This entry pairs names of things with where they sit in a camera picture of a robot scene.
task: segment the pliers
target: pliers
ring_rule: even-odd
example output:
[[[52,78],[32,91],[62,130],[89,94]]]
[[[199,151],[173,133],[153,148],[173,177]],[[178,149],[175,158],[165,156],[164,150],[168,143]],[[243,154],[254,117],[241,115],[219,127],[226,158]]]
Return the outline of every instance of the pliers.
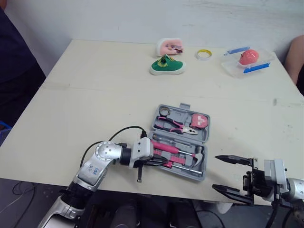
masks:
[[[155,124],[154,127],[157,128],[157,129],[161,129],[161,130],[168,131],[168,132],[175,132],[177,134],[183,134],[183,133],[198,134],[198,132],[196,130],[194,130],[190,127],[186,127],[183,123],[177,122],[177,121],[175,121],[173,119],[170,119],[168,117],[158,116],[157,120],[165,121],[165,122],[168,122],[168,123],[178,127],[178,128],[165,128],[165,127],[162,127],[160,125]]]

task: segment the white wall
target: white wall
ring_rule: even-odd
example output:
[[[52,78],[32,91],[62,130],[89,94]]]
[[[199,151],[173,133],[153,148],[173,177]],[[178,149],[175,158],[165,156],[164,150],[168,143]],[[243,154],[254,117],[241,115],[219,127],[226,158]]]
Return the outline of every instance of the white wall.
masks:
[[[303,0],[8,0],[7,15],[48,74],[72,38],[233,48],[282,59],[304,33]]]

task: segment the yellow tape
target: yellow tape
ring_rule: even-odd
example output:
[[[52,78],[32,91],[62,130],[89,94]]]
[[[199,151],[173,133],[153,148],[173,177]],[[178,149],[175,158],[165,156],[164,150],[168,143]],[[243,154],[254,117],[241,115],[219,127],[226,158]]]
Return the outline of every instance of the yellow tape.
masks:
[[[205,53],[209,54],[209,56],[208,56],[208,57],[201,57],[201,56],[199,56],[199,53],[201,53],[201,52],[205,52]],[[197,58],[198,60],[208,60],[208,59],[210,59],[210,57],[212,56],[212,52],[209,51],[209,50],[206,50],[206,49],[201,49],[201,50],[198,50],[198,51],[197,51],[197,53],[196,53],[195,56],[196,56],[196,58]]]

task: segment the table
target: table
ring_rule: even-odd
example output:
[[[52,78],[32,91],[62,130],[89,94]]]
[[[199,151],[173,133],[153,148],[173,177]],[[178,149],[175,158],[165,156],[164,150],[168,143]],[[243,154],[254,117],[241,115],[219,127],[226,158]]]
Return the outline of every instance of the table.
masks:
[[[250,167],[214,158],[221,154],[256,157],[262,170],[264,159],[282,158],[287,176],[304,178],[304,98],[279,60],[236,79],[220,65],[225,49],[209,48],[212,59],[198,61],[202,48],[174,57],[187,63],[185,73],[153,76],[154,45],[73,40],[0,147],[0,177],[67,186],[91,143],[129,125],[150,130],[159,104],[183,102],[211,116],[206,179],[144,167],[137,183],[137,170],[117,164],[99,189],[232,202],[212,184],[242,189]],[[115,141],[132,144],[139,134],[131,129]],[[269,203],[256,197],[256,204]]]

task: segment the person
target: person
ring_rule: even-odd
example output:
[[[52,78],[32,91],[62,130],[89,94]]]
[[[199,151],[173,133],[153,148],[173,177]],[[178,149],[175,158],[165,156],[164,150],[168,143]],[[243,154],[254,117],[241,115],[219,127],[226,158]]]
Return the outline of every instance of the person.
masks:
[[[46,77],[4,13],[6,4],[0,0],[0,121],[12,127]]]
[[[304,35],[291,42],[284,67],[300,93],[304,95]]]

